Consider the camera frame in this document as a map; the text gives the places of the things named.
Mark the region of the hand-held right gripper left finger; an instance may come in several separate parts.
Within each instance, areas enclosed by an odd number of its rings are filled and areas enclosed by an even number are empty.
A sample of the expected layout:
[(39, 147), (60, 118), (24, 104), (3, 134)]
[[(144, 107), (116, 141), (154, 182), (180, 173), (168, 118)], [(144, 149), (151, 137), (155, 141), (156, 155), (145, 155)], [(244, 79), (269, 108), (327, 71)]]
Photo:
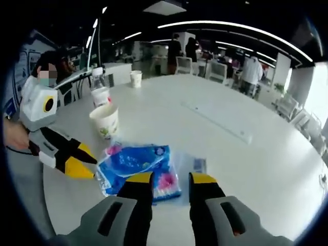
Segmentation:
[(130, 176), (117, 195), (85, 212), (80, 225), (55, 245), (146, 245), (152, 220), (153, 172)]

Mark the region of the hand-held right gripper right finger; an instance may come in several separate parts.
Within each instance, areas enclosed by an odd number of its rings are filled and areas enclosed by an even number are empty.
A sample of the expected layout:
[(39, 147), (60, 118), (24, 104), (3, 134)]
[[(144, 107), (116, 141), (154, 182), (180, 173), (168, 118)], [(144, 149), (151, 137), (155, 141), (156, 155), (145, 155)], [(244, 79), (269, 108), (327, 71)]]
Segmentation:
[(257, 213), (235, 196), (226, 196), (208, 174), (189, 174), (189, 203), (196, 245), (294, 244), (269, 233)]

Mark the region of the person's left hand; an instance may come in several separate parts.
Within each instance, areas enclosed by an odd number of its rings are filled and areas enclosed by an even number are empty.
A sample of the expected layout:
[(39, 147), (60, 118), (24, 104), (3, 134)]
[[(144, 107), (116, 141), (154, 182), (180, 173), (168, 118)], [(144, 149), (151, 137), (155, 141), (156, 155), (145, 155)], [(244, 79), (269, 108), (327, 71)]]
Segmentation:
[(12, 122), (4, 119), (4, 142), (7, 147), (17, 150), (29, 148), (29, 137), (26, 129), (20, 122)]

